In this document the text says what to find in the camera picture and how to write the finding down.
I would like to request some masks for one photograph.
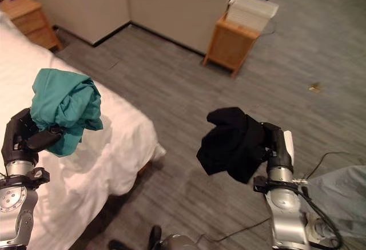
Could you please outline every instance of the person's leg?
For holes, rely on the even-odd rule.
[[[366,238],[366,166],[350,166],[309,180],[309,196],[336,224],[342,236]],[[314,211],[302,201],[304,212]],[[316,221],[316,232],[332,237]]]

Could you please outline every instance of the cabinet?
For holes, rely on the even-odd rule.
[[[5,0],[0,3],[0,9],[31,42],[46,49],[55,46],[62,49],[60,41],[42,12],[42,5],[37,1]]]
[[[243,65],[260,32],[227,22],[217,21],[203,65],[213,61],[232,70],[235,77]]]

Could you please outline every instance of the black cloth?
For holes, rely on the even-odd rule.
[[[197,158],[208,175],[227,171],[248,183],[265,156],[264,131],[259,122],[238,107],[217,109],[207,115],[216,125],[203,139]]]

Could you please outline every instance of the black shoe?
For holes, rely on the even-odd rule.
[[[111,240],[108,244],[109,250],[132,250],[124,243],[118,241],[118,240]]]
[[[153,250],[154,247],[161,241],[161,227],[154,225],[150,231],[148,250]]]

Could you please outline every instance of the gray floor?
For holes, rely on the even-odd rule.
[[[366,0],[272,1],[280,9],[267,30],[276,32],[257,41],[235,80],[136,27],[97,48],[59,32],[67,46],[58,56],[151,118],[168,151],[129,196],[108,201],[74,249],[106,249],[112,238],[144,249],[153,224],[162,225],[165,235],[217,239],[268,217],[250,185],[226,173],[208,177],[196,159],[202,136],[212,128],[205,117],[216,108],[239,106],[259,121],[290,129],[297,176],[328,151],[355,155],[328,157],[316,175],[365,163]],[[308,90],[315,82],[320,93]],[[220,244],[203,239],[200,248],[265,250],[270,237],[265,223]],[[362,241],[347,241],[350,249],[365,249]]]

